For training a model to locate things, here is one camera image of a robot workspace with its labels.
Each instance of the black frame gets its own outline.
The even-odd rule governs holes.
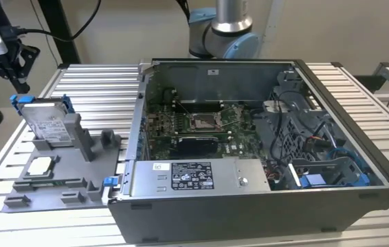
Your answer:
[[[71,37],[71,30],[63,11],[62,1],[60,0],[37,0],[37,1],[51,33],[55,36],[67,39],[68,37]],[[64,64],[82,63],[78,48],[74,41],[63,42],[56,39],[53,40],[62,58],[62,62]]]

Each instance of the gray bracket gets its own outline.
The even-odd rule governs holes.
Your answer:
[[[71,137],[71,143],[66,144],[64,146],[74,146],[76,149],[80,150],[84,161],[91,161],[94,159],[94,154],[91,151],[92,146],[92,138],[87,129],[82,128],[80,125],[82,116],[78,113],[68,113],[64,116],[63,124],[66,130]],[[51,150],[53,147],[49,143],[43,139],[32,140],[35,147],[39,151]]]
[[[79,148],[35,149],[5,197],[3,212],[104,207],[103,180],[115,175],[120,136],[104,130],[100,136],[87,139],[88,132],[76,124],[79,117],[71,114],[66,118],[67,128],[74,128],[78,134],[74,139],[80,143],[76,143]],[[49,157],[52,162],[41,173],[29,173],[32,161],[39,157]]]

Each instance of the motherboard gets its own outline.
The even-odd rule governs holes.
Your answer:
[[[251,111],[238,103],[151,105],[147,114],[151,159],[238,156],[264,160]]]

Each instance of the white label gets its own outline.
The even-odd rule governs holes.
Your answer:
[[[47,142],[70,142],[71,138],[62,120],[39,121],[37,129]]]
[[[218,69],[208,69],[207,74],[208,74],[210,76],[216,76],[216,75],[219,74],[219,70],[218,70]]]
[[[170,170],[170,163],[154,163],[154,170],[155,171],[168,171]]]

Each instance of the power supply label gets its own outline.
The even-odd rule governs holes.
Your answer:
[[[172,163],[172,189],[214,189],[211,163]]]

